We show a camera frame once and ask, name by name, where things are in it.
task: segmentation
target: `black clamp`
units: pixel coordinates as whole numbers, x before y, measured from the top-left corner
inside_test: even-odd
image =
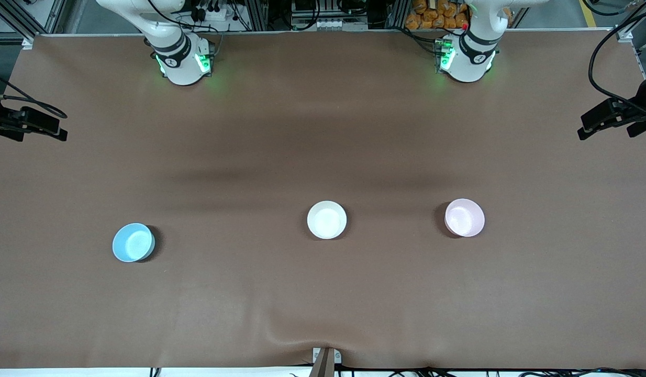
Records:
[[[632,105],[640,106],[646,110],[646,80],[637,89],[637,94],[628,100]],[[603,129],[620,127],[631,124],[627,128],[628,136],[634,138],[646,131],[646,112],[617,98],[607,98],[593,109],[581,116],[581,127],[577,134],[579,140],[590,138],[593,134]]]
[[[67,131],[60,128],[58,118],[27,106],[20,110],[7,109],[0,102],[0,136],[23,141],[24,135],[30,133],[67,141]]]

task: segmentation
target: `metal frame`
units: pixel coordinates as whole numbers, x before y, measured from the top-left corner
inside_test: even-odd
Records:
[[[14,0],[0,0],[0,19],[14,30],[0,32],[0,45],[21,45],[23,41],[26,41],[26,45],[31,45],[36,35],[55,32],[66,2],[67,0],[55,0],[46,23],[42,25]]]
[[[268,5],[262,0],[246,0],[246,9],[251,20],[253,31],[266,31],[268,29]]]
[[[511,28],[511,29],[516,29],[516,28],[518,28],[518,27],[519,27],[519,24],[521,23],[521,21],[522,21],[522,20],[526,17],[526,15],[528,14],[528,11],[529,11],[529,10],[530,10],[530,8],[529,8],[529,7],[528,7],[528,8],[521,8],[521,9],[519,9],[519,11],[518,11],[518,12],[516,12],[516,14],[514,15],[514,22],[511,24],[510,28]]]
[[[337,6],[337,0],[316,0],[316,2],[318,2],[318,8],[315,10],[318,13],[318,22],[315,27],[309,29],[311,31],[352,31],[367,30],[369,28],[367,12],[362,12],[361,14],[343,12]],[[295,2],[291,2],[290,6],[291,22],[294,26],[302,28],[311,20],[313,9],[297,10]],[[339,22],[339,24],[331,25],[328,24],[328,21]]]
[[[20,44],[23,39],[32,42],[37,34],[46,33],[37,20],[13,0],[0,0],[0,18],[15,31],[0,33],[8,34],[0,36],[0,45]]]
[[[404,28],[409,12],[411,12],[411,0],[395,0],[392,9],[388,11],[386,27],[398,26]]]
[[[630,12],[630,14],[627,17],[625,17],[625,19],[623,19],[623,21],[625,22],[626,20],[631,19],[632,17],[643,13],[645,10],[646,10],[646,3],[642,4],[640,7],[633,10],[632,12]],[[625,28],[621,29],[618,32],[618,39],[619,40],[632,39],[632,30],[635,29],[644,20],[646,20],[646,17],[643,18],[643,19],[639,19],[638,21],[635,21],[635,22],[627,25]]]
[[[333,354],[335,351],[332,348],[321,349],[309,377],[333,377],[335,375],[335,355]]]

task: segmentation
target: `bowl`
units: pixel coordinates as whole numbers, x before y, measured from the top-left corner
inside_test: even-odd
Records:
[[[337,238],[347,227],[347,213],[333,201],[321,201],[309,210],[307,225],[309,231],[320,239]]]
[[[460,198],[449,203],[444,222],[451,233],[462,237],[474,237],[484,229],[486,217],[477,203]]]
[[[114,236],[112,249],[122,262],[137,262],[151,255],[155,237],[144,224],[132,223],[122,227]]]

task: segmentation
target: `black cable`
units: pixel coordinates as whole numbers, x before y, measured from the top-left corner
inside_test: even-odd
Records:
[[[626,10],[625,8],[623,8],[623,9],[618,10],[617,12],[610,12],[610,13],[600,12],[599,10],[595,9],[591,4],[589,4],[588,0],[581,0],[581,1],[582,1],[582,3],[584,3],[584,5],[586,5],[586,8],[588,8],[588,10],[590,10],[594,14],[598,14],[598,15],[605,15],[605,16],[606,15],[620,15],[620,14],[624,14],[625,10]]]
[[[591,374],[591,373],[614,373],[614,374],[624,374],[628,375],[629,377],[641,377],[641,375],[630,371],[630,370],[618,370],[614,368],[596,368],[592,370],[586,370],[584,372],[579,372],[579,373],[572,373],[569,370],[558,370],[556,371],[556,374],[559,375],[560,377],[582,377],[583,375]],[[519,377],[527,377],[529,375],[534,375],[535,377],[551,377],[553,374],[546,374],[545,373],[536,373],[536,372],[524,372],[521,373]]]
[[[449,372],[451,372],[451,369],[446,369],[446,370],[445,369],[439,369],[439,368],[428,368],[428,369],[430,370],[430,372],[434,372],[440,377],[456,377],[455,375],[449,373]]]
[[[242,24],[242,26],[244,26],[244,29],[246,29],[246,31],[251,31],[251,28],[249,28],[249,24],[247,24],[246,21],[244,21],[244,17],[242,17],[241,14],[239,14],[239,7],[237,7],[237,3],[235,3],[235,0],[230,0],[229,3],[230,3],[230,7],[232,7],[232,11],[235,12],[235,15],[237,16],[237,18],[239,18],[239,23]]]
[[[612,38],[612,36],[614,36],[622,28],[625,28],[628,24],[631,24],[632,22],[638,21],[639,19],[643,19],[644,17],[646,17],[646,12],[644,12],[641,15],[637,15],[637,16],[634,16],[632,18],[629,18],[629,19],[623,21],[622,24],[615,27],[612,31],[609,32],[609,34],[607,34],[603,38],[603,40],[600,41],[600,43],[598,43],[598,45],[595,47],[595,50],[593,50],[593,54],[591,55],[591,61],[588,63],[588,81],[591,82],[591,85],[593,86],[593,88],[595,88],[595,90],[597,90],[598,92],[603,93],[604,95],[610,96],[612,98],[615,98],[616,100],[618,100],[620,102],[623,102],[623,103],[629,105],[630,107],[634,107],[635,109],[639,110],[643,114],[646,114],[646,109],[644,109],[644,107],[641,107],[639,105],[635,105],[634,103],[627,100],[626,98],[602,88],[600,85],[598,85],[598,83],[595,82],[595,79],[593,78],[593,65],[595,63],[595,58],[598,56],[598,52],[600,52],[600,49],[603,47],[605,42],[608,41],[609,38]],[[579,374],[579,375],[584,375],[584,374],[588,374],[588,373],[590,373],[590,372],[583,372],[582,374]]]
[[[363,15],[367,13],[366,9],[348,9],[342,5],[342,0],[337,0],[337,8],[348,15]]]
[[[388,29],[389,30],[392,29],[392,30],[401,31],[405,36],[407,36],[407,37],[411,38],[412,40],[414,40],[416,42],[416,44],[426,52],[432,53],[433,55],[439,55],[440,54],[440,53],[436,52],[435,50],[430,50],[430,48],[428,48],[428,47],[421,44],[422,41],[425,42],[425,43],[435,43],[434,39],[428,39],[428,38],[424,38],[424,37],[421,37],[421,36],[416,36],[409,29],[400,28],[400,26],[390,26],[390,27],[388,27]]]
[[[183,15],[181,15],[181,14],[177,14],[177,15],[176,15],[176,21],[177,21],[177,22],[181,21],[181,17],[183,17]],[[192,30],[192,28],[189,28],[188,26],[181,26],[181,28],[182,28],[182,29],[189,29],[189,30]]]
[[[457,36],[457,37],[462,37],[463,34],[464,34],[464,32],[462,32],[461,34],[456,34],[452,30],[449,30],[449,29],[446,29],[446,28],[440,28],[439,26],[435,26],[433,29],[443,30],[443,31],[446,31],[447,33],[453,34],[454,36]]]
[[[0,77],[0,81],[2,83],[7,84],[10,88],[14,89],[18,93],[20,93],[23,96],[12,96],[12,95],[5,95],[3,96],[4,99],[12,99],[15,101],[24,101],[24,102],[29,102],[29,103],[34,103],[35,105],[38,105],[41,107],[41,109],[47,110],[50,114],[53,114],[59,118],[65,119],[67,118],[67,114],[65,114],[62,110],[58,109],[57,107],[53,105],[49,105],[48,103],[37,101],[35,98],[32,98],[32,96],[28,95],[28,93],[25,93],[24,91],[20,90],[17,86],[14,84],[11,84],[8,80],[3,79]]]
[[[223,45],[223,38],[225,37],[225,33],[220,34],[220,40],[218,41],[218,45],[214,49],[214,57],[220,53],[220,47]]]
[[[176,21],[176,20],[174,20],[174,19],[170,19],[170,18],[169,18],[169,17],[167,17],[165,14],[163,14],[162,12],[160,12],[160,9],[158,9],[157,7],[155,7],[155,4],[153,4],[153,1],[152,1],[152,0],[147,0],[147,1],[149,2],[149,4],[151,4],[151,8],[153,8],[153,10],[155,10],[155,12],[156,12],[158,15],[160,15],[160,17],[163,17],[164,19],[168,20],[169,22],[172,22],[172,23],[174,23],[174,24],[177,24],[177,25],[179,25],[179,26],[181,26],[181,27],[190,28],[190,29],[192,29],[192,30],[194,30],[195,28],[197,28],[197,26],[196,26],[196,25],[186,24],[185,22],[180,22],[180,21]],[[216,33],[218,33],[218,32],[219,32],[216,28],[213,28],[211,25],[210,25],[210,26],[207,26],[207,28],[209,29],[209,31],[210,31],[210,32],[211,32],[212,30],[213,30],[213,31],[215,31]]]
[[[293,26],[286,19],[286,15],[287,15],[288,12],[283,8],[283,4],[284,3],[288,4],[289,3],[288,0],[284,0],[281,3],[282,4],[282,21],[288,27],[288,29],[291,29],[292,31],[303,31],[303,30],[311,28],[311,26],[314,26],[316,24],[316,22],[318,21],[318,17],[320,17],[320,14],[321,14],[321,6],[318,3],[318,0],[312,0],[312,1],[314,2],[314,7],[311,8],[311,20],[309,20],[309,23],[304,28],[297,28],[297,27]]]

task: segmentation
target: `blue bowl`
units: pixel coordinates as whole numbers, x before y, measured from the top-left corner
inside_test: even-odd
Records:
[[[128,224],[116,233],[112,248],[118,260],[137,262],[151,255],[155,248],[155,237],[144,224]]]

